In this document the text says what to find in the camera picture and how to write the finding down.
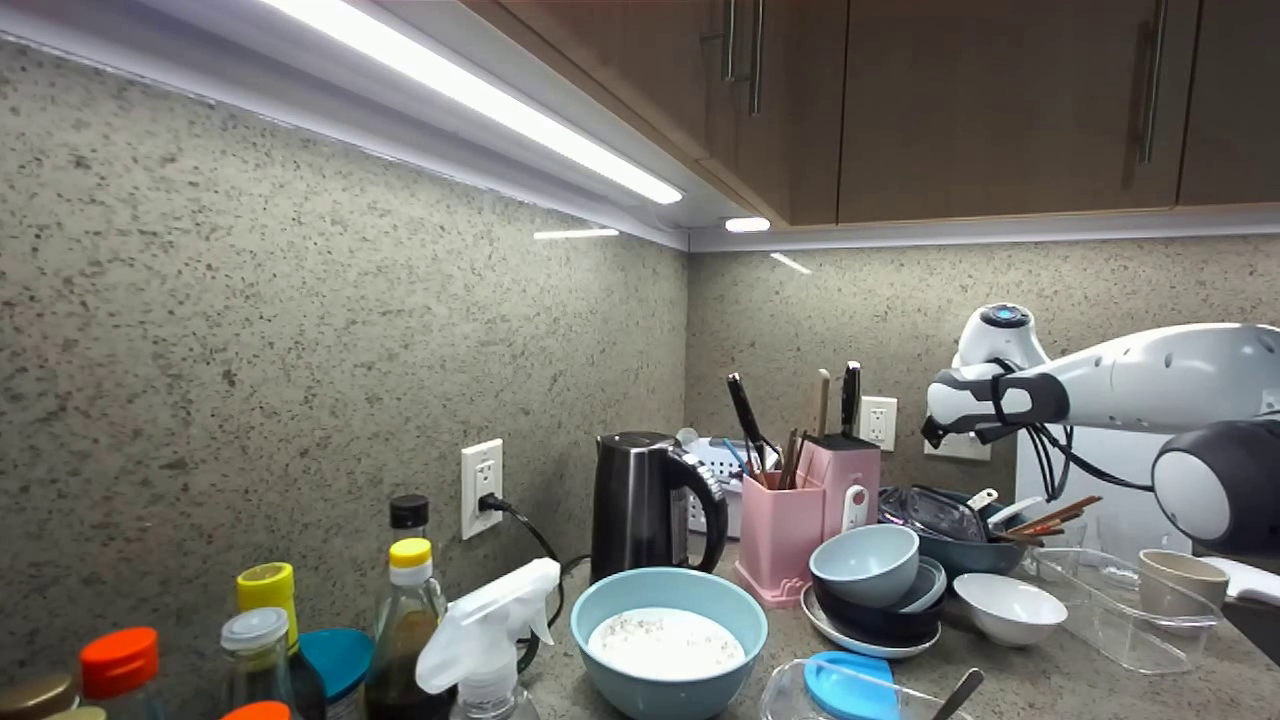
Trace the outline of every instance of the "blue bowl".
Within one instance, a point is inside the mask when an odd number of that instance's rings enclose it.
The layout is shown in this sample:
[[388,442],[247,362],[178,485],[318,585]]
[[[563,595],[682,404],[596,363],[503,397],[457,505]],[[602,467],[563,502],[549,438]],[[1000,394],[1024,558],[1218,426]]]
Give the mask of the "blue bowl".
[[[650,680],[650,677],[628,677],[589,653],[589,636],[632,610],[682,610],[715,621],[743,644],[743,659],[723,668],[719,677],[704,680]],[[623,718],[635,720],[684,720],[684,718],[715,718],[729,708],[729,701],[743,690],[753,677],[764,639],[770,639],[770,617],[760,603],[707,571],[692,570],[628,570],[617,575],[606,575],[591,585],[567,617],[573,644],[580,650],[589,666],[591,690],[620,708]]]

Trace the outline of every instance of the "electric kettle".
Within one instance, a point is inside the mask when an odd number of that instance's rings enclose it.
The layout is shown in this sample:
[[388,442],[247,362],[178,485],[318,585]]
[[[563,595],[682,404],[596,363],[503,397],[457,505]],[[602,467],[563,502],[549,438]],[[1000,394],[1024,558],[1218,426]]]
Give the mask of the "electric kettle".
[[719,485],[684,460],[672,438],[602,438],[591,582],[641,563],[689,563],[689,493],[707,515],[707,544],[698,570],[712,571],[729,538],[729,505]]

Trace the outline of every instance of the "spray bottle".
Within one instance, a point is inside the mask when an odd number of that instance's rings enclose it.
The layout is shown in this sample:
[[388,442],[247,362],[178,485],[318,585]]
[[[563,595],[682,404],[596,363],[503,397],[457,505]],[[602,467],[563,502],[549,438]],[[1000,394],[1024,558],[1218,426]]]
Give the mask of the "spray bottle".
[[416,684],[450,694],[457,684],[453,718],[464,720],[538,720],[515,672],[515,639],[549,632],[549,591],[559,585],[559,563],[539,558],[523,570],[450,603],[445,624],[416,655]]

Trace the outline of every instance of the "orange bottle cap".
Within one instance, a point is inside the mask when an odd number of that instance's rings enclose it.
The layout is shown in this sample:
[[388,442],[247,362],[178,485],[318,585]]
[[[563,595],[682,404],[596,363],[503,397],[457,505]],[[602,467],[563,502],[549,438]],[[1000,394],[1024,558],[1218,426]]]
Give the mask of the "orange bottle cap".
[[289,720],[289,704],[257,701],[257,704],[231,708],[224,720]]
[[79,694],[112,701],[145,690],[159,672],[159,632],[150,624],[117,627],[79,650]]

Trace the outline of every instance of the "speckled backsplash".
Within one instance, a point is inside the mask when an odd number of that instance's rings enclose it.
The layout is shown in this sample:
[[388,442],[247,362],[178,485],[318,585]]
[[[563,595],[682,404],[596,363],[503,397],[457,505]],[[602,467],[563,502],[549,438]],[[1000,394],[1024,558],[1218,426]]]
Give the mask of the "speckled backsplash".
[[689,271],[689,426],[731,432],[723,374],[741,370],[774,442],[818,426],[818,370],[865,363],[870,397],[901,400],[889,485],[1013,493],[1013,446],[994,464],[924,460],[924,388],[953,363],[974,308],[1035,311],[1047,356],[1184,320],[1280,320],[1280,236],[802,253],[812,277],[770,258],[698,258]]
[[306,624],[372,624],[385,497],[436,502],[453,591],[533,558],[457,544],[457,447],[589,550],[596,432],[684,415],[689,266],[363,153],[0,46],[0,684],[159,624],[211,718],[231,575],[295,561]]

